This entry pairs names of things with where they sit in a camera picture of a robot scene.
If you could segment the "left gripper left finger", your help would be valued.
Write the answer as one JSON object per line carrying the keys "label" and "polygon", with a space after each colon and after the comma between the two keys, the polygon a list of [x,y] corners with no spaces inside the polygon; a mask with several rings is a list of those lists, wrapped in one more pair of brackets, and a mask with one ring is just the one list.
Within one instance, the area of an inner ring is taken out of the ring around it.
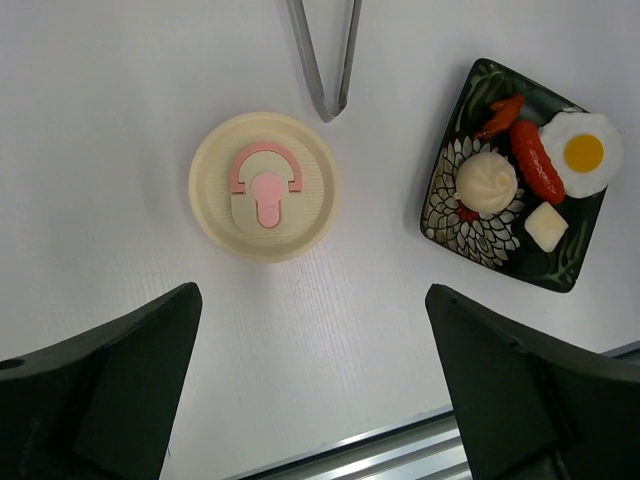
{"label": "left gripper left finger", "polygon": [[1,363],[4,479],[160,477],[202,311],[185,283]]}

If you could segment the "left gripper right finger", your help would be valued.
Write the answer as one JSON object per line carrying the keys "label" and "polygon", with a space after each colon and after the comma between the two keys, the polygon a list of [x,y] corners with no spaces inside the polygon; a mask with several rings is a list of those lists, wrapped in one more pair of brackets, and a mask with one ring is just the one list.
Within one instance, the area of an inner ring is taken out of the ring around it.
{"label": "left gripper right finger", "polygon": [[636,479],[639,367],[440,284],[425,306],[476,479]]}

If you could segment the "cream lunch box lid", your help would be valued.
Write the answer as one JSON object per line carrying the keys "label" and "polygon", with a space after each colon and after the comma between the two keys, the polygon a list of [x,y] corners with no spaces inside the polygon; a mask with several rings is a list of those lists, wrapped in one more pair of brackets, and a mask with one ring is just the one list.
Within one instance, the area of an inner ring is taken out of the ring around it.
{"label": "cream lunch box lid", "polygon": [[189,171],[191,209],[231,254],[262,263],[297,258],[334,223],[340,176],[328,144],[292,117],[255,112],[216,127]]}

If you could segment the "metal tongs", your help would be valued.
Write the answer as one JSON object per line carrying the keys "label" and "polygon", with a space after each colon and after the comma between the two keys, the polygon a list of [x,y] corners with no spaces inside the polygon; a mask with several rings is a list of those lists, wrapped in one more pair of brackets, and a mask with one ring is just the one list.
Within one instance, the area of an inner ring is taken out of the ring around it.
{"label": "metal tongs", "polygon": [[344,55],[340,62],[340,83],[334,108],[331,108],[326,102],[325,91],[315,55],[315,49],[304,4],[301,0],[289,0],[287,1],[287,8],[291,18],[291,25],[296,40],[303,75],[312,104],[321,120],[326,124],[331,123],[339,117],[347,107],[357,34],[362,10],[362,1],[355,0],[352,3]]}

